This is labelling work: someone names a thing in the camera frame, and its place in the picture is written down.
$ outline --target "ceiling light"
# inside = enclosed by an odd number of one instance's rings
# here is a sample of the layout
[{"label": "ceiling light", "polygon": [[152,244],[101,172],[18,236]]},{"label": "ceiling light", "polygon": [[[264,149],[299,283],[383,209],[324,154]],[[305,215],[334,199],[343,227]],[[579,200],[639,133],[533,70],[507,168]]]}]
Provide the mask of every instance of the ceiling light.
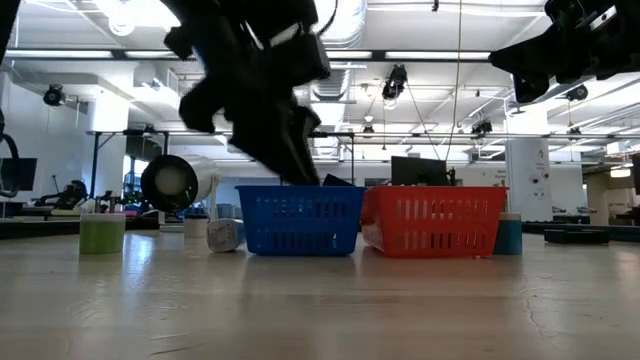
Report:
[{"label": "ceiling light", "polygon": [[[454,51],[387,51],[388,60],[458,60],[458,53]],[[461,51],[460,60],[484,60],[489,58],[489,52]]]},{"label": "ceiling light", "polygon": [[127,55],[127,57],[133,58],[133,59],[148,59],[148,58],[163,58],[163,59],[176,59],[178,60],[178,57],[171,51],[154,51],[154,50],[149,50],[149,51],[125,51],[125,54]]},{"label": "ceiling light", "polygon": [[9,49],[6,53],[7,58],[13,59],[38,59],[38,58],[70,58],[70,59],[84,59],[84,58],[100,58],[109,59],[113,58],[111,51],[96,51],[96,50],[16,50]]},{"label": "ceiling light", "polygon": [[369,59],[371,51],[351,51],[351,50],[329,50],[327,51],[329,59]]},{"label": "ceiling light", "polygon": [[611,176],[612,178],[629,177],[629,176],[631,176],[631,170],[630,169],[615,169],[615,170],[611,170],[611,172],[609,173],[609,176]]}]

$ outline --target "computer monitor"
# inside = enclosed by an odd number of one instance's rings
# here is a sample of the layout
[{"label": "computer monitor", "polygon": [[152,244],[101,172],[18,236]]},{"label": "computer monitor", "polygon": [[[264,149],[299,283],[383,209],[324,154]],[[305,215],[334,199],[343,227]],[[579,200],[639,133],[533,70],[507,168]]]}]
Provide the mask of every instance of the computer monitor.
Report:
[{"label": "computer monitor", "polygon": [[14,174],[16,160],[12,158],[0,159],[0,185],[4,190],[10,190],[13,182],[17,181],[18,191],[33,191],[38,159],[20,159],[18,161],[20,174],[16,177]]},{"label": "computer monitor", "polygon": [[447,163],[441,160],[392,156],[391,184],[449,186]]}]

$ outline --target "blue basket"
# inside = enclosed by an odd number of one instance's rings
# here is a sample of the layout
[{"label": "blue basket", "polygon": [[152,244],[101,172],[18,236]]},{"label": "blue basket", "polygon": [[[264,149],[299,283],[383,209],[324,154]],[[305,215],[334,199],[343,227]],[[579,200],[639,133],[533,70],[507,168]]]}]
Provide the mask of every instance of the blue basket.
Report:
[{"label": "blue basket", "polygon": [[249,251],[348,255],[358,237],[364,188],[237,186]]}]

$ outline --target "ceiling duct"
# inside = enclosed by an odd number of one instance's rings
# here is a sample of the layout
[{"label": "ceiling duct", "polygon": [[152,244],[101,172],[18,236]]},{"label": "ceiling duct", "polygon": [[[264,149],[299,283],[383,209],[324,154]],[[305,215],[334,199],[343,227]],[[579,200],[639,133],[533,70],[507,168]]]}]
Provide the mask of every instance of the ceiling duct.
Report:
[{"label": "ceiling duct", "polygon": [[[334,6],[334,1],[316,0],[320,19],[316,25],[316,30],[329,21],[333,14]],[[366,10],[366,0],[339,1],[333,25],[322,36],[324,45],[333,49],[357,48],[362,41]],[[340,63],[340,65],[348,66],[350,63]],[[342,123],[346,105],[340,102],[344,102],[349,97],[349,85],[352,76],[353,70],[351,69],[334,69],[331,70],[331,76],[328,79],[312,83],[312,96],[321,102],[326,102],[311,105],[312,109],[320,116],[324,126],[332,126],[336,130],[336,127]],[[318,154],[319,151],[316,149],[313,150],[313,153]],[[335,151],[331,153],[326,149],[322,150],[323,156],[337,156],[337,154],[337,146]]]}]

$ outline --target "wooden table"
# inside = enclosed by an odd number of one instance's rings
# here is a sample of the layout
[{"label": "wooden table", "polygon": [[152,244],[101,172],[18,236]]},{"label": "wooden table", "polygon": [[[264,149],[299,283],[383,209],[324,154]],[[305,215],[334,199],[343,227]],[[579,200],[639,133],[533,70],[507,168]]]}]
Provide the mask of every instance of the wooden table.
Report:
[{"label": "wooden table", "polygon": [[0,242],[5,359],[638,359],[640,246],[397,260],[210,254],[129,234]]}]

